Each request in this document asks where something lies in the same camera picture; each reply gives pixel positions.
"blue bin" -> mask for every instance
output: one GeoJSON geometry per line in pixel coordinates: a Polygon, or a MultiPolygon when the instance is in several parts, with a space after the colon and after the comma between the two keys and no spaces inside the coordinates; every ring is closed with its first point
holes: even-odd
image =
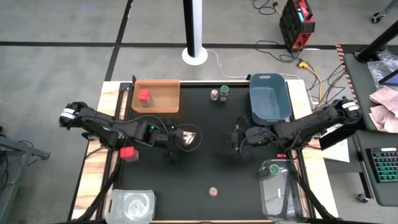
{"type": "Polygon", "coordinates": [[[285,79],[276,73],[258,73],[250,79],[252,119],[260,125],[285,121],[292,115],[285,79]]]}

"gray carpet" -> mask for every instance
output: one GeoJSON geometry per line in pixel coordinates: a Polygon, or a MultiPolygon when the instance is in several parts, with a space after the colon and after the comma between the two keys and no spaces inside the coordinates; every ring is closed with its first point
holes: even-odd
{"type": "MultiPolygon", "coordinates": [[[[380,23],[370,16],[388,3],[382,1],[308,0],[317,22],[309,44],[368,44],[398,19],[393,10],[380,23]]],[[[0,0],[0,41],[114,42],[127,0],[0,0]]],[[[285,1],[279,2],[282,7],[285,1]]],[[[184,43],[182,2],[134,0],[123,42],[184,43]]],[[[257,40],[280,43],[278,15],[262,16],[251,0],[204,0],[204,43],[253,44],[257,40]]],[[[398,44],[395,38],[392,44],[398,44]]],[[[255,50],[212,49],[227,75],[277,72],[300,76],[307,85],[314,77],[294,63],[285,64],[255,50]]],[[[72,202],[87,142],[81,131],[58,127],[65,105],[85,101],[96,107],[112,48],[97,47],[0,47],[0,125],[11,139],[32,141],[52,153],[50,160],[30,167],[11,215],[11,222],[65,221],[72,202]]],[[[205,64],[189,67],[182,49],[121,48],[112,80],[179,78],[226,80],[210,53],[205,64]]],[[[276,56],[285,50],[270,50],[276,56]]],[[[305,50],[322,79],[340,63],[335,50],[305,50]]],[[[345,77],[338,83],[348,87],[345,77]]],[[[318,89],[311,91],[318,96],[318,89]]],[[[352,97],[348,89],[340,96],[352,97]]],[[[347,220],[394,223],[398,209],[380,207],[374,200],[358,203],[363,190],[358,176],[330,175],[340,216],[347,220]]]]}

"keyboard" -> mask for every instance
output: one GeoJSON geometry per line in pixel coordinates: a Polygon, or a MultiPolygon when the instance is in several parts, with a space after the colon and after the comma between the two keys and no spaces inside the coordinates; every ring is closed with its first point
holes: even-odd
{"type": "Polygon", "coordinates": [[[398,182],[398,152],[396,148],[367,149],[373,172],[379,183],[398,182]]]}

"white sticker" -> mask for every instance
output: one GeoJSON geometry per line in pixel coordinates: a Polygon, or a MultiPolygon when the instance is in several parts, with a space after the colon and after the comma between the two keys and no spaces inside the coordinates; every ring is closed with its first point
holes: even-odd
{"type": "Polygon", "coordinates": [[[348,109],[349,109],[350,111],[358,110],[358,106],[350,106],[348,109]]]}
{"type": "Polygon", "coordinates": [[[64,117],[69,118],[69,119],[75,119],[75,118],[76,118],[75,115],[72,115],[72,114],[70,114],[70,113],[65,113],[65,112],[63,112],[63,113],[61,114],[61,116],[64,116],[64,117]]]}
{"type": "Polygon", "coordinates": [[[350,106],[356,106],[355,102],[349,102],[349,103],[343,104],[343,109],[350,107],[350,106]]]}
{"type": "Polygon", "coordinates": [[[65,109],[63,109],[63,112],[73,114],[75,111],[72,109],[69,109],[69,108],[65,108],[65,109]]]}
{"type": "Polygon", "coordinates": [[[381,151],[387,152],[387,151],[396,151],[397,148],[381,148],[381,151]]]}

